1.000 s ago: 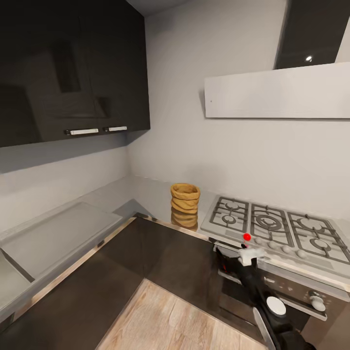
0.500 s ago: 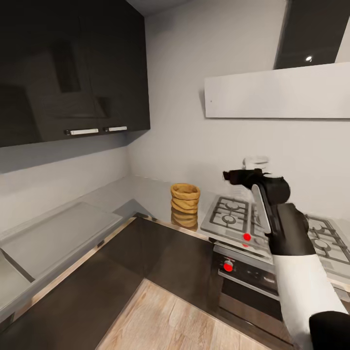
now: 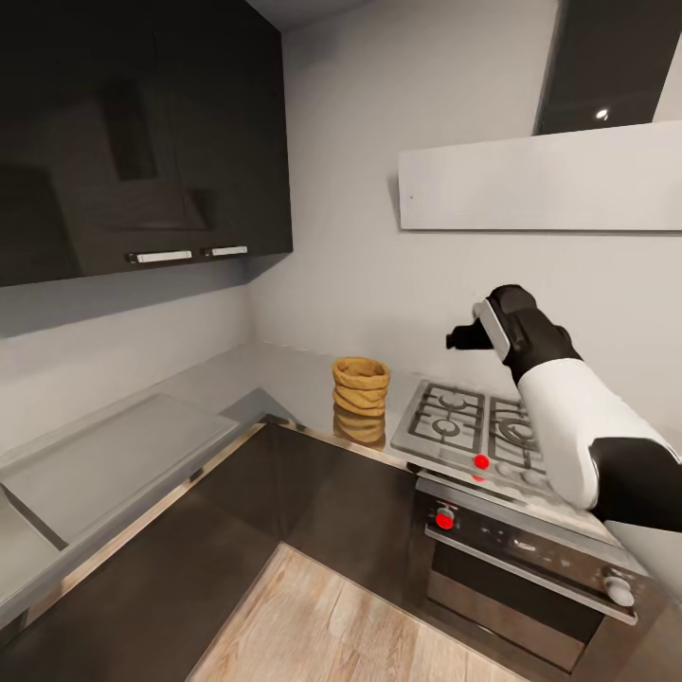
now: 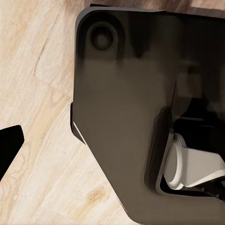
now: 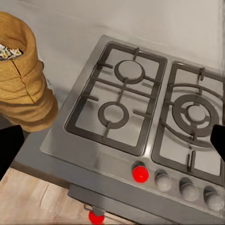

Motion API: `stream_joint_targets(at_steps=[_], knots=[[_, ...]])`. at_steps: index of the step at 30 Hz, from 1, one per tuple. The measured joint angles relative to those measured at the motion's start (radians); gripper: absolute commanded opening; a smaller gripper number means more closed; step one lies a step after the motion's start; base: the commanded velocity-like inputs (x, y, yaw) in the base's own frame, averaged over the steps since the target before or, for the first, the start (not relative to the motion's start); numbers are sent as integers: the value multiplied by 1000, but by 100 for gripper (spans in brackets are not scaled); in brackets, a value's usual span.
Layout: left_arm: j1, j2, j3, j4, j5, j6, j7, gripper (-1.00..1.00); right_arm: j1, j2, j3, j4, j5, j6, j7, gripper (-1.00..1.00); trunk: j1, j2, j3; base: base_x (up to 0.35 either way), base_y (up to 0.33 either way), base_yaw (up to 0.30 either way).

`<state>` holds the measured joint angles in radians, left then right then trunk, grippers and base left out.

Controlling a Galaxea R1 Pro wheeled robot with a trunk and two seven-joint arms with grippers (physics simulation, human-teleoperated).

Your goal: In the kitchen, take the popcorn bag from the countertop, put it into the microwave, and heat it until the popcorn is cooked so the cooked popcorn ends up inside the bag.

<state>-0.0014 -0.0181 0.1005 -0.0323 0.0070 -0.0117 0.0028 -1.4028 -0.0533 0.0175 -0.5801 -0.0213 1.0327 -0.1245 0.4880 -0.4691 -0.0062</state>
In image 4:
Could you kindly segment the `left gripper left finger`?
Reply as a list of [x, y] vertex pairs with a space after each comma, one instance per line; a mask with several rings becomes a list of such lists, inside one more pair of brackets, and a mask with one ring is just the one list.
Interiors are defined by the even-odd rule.
[[0, 181], [24, 144], [21, 125], [0, 130]]

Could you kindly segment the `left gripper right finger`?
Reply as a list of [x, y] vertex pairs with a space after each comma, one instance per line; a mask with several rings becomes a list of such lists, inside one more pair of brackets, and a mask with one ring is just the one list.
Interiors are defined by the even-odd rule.
[[216, 151], [225, 161], [225, 127], [221, 125], [214, 125], [210, 141], [213, 146], [216, 148]]

